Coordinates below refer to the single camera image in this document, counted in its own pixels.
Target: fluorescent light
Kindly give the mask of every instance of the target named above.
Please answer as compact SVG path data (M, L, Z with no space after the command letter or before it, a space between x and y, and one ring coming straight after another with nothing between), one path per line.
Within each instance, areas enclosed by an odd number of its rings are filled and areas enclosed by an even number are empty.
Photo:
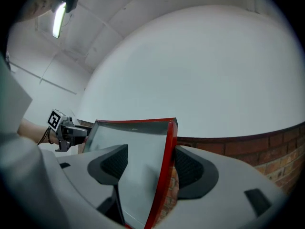
M61 24L63 21L63 17L66 12L66 3L62 3L58 9L56 10L55 14L55 20L54 20L54 25L53 25L53 37L58 38L59 34L61 32Z

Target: red frame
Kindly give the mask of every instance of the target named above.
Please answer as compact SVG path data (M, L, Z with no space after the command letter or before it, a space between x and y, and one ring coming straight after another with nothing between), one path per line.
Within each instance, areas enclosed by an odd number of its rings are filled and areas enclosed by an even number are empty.
M171 174L174 166L173 150L177 145L177 135L178 135L178 125L176 118L127 120L127 121L103 121L103 120L96 120L96 121L106 122L106 123L139 123L139 122L164 122L164 121L168 122L165 149L164 149L162 167L160 171L157 190L144 229L150 229L154 227L162 211L167 190L170 186Z

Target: curved white wall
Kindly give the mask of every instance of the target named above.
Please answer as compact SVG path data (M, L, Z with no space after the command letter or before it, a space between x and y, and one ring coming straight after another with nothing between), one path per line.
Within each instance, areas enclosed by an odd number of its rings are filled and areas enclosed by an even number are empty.
M177 117L178 136L230 137L305 121L299 44L273 20L201 6L151 21L95 70L78 118Z

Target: brick wall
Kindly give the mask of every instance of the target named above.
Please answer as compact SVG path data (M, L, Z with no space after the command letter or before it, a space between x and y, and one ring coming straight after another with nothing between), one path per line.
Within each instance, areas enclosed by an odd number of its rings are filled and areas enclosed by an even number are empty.
M81 122L92 126L92 123ZM178 145L236 158L254 166L285 193L295 187L305 163L305 122L276 132L228 138L178 137ZM175 168L165 203L156 223L176 205L179 181Z

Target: robotic arm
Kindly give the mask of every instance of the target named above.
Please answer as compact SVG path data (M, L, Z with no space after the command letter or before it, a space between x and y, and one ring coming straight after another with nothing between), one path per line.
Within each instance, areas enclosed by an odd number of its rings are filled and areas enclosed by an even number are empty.
M57 109L52 110L47 124L59 141L56 152L67 152L71 146L82 144L91 131L91 127L74 125L72 117Z

